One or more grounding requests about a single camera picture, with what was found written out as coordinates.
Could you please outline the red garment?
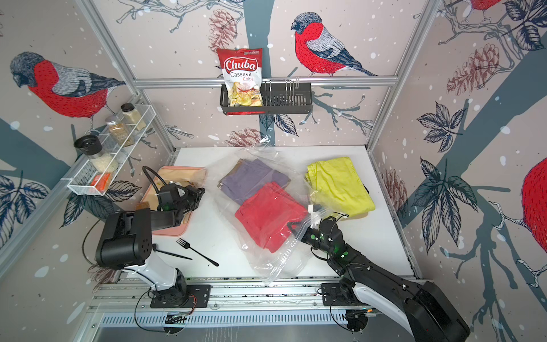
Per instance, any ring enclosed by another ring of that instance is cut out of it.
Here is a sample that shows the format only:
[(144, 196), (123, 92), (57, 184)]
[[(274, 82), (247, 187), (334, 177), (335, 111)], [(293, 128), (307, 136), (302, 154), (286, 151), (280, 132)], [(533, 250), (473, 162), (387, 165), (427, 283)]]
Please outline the red garment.
[(235, 217), (262, 249), (275, 253), (291, 236), (288, 222), (301, 222), (307, 209), (275, 182), (263, 186), (245, 201)]

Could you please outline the clear plastic vacuum bag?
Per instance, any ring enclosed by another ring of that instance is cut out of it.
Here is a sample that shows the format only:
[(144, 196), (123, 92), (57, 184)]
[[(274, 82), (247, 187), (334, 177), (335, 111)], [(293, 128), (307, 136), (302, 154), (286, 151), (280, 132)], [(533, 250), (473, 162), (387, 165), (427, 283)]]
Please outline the clear plastic vacuum bag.
[(297, 276), (310, 258), (304, 241), (319, 242), (319, 225), (334, 212), (275, 148), (247, 147), (206, 167), (205, 187), (259, 279)]

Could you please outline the neon yellow garment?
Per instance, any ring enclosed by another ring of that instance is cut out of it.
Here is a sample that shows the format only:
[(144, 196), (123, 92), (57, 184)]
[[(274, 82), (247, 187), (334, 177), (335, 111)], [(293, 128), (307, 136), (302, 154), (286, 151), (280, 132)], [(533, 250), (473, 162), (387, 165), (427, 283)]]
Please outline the neon yellow garment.
[(375, 203), (349, 157), (313, 162), (307, 166), (305, 178), (316, 204), (348, 216), (375, 210)]

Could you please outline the beige knitted garment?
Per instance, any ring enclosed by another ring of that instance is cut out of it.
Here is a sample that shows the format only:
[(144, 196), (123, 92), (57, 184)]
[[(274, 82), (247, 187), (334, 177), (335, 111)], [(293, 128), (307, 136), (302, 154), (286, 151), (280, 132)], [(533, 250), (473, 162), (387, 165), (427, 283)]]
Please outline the beige knitted garment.
[(351, 215), (347, 219), (363, 219), (363, 218), (367, 217), (369, 214), (370, 214), (370, 212), (365, 212), (365, 213), (362, 213), (362, 214), (359, 214), (359, 215)]

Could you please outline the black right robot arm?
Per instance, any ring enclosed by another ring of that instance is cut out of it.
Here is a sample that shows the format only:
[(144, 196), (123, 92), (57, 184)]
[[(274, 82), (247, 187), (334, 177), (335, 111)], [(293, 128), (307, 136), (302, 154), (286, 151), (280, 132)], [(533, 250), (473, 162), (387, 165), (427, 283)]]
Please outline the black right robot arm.
[(287, 226), (299, 241), (326, 253), (346, 298), (378, 309), (414, 340), (466, 341), (470, 336), (469, 326), (436, 284), (411, 282), (376, 265), (345, 242), (333, 216), (322, 219), (317, 229), (303, 222)]

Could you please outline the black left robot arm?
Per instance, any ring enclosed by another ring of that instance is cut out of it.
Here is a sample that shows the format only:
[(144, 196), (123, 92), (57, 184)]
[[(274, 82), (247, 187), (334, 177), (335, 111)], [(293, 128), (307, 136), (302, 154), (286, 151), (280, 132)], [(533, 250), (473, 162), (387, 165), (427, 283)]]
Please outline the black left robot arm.
[(152, 233), (179, 226), (195, 211), (205, 188), (171, 182), (156, 189), (158, 208), (116, 212), (109, 216), (98, 241), (95, 260), (106, 269), (132, 272), (149, 284), (152, 297), (162, 304), (182, 306), (189, 297), (179, 269), (164, 262), (154, 251)]

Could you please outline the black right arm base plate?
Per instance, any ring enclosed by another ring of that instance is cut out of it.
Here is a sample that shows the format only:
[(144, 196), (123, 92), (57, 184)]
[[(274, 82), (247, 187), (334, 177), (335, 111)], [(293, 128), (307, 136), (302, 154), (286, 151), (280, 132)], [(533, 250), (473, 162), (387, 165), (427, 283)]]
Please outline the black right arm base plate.
[(362, 306), (353, 289), (340, 283), (322, 283), (318, 289), (323, 306)]

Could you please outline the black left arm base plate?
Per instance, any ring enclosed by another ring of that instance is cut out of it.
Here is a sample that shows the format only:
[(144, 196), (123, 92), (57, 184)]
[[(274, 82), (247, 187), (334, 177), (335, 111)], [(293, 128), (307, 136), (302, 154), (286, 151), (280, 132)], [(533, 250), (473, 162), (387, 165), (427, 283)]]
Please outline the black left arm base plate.
[(150, 307), (152, 309), (206, 308), (209, 302), (211, 285), (187, 285), (182, 291), (175, 286), (159, 292), (152, 291)]

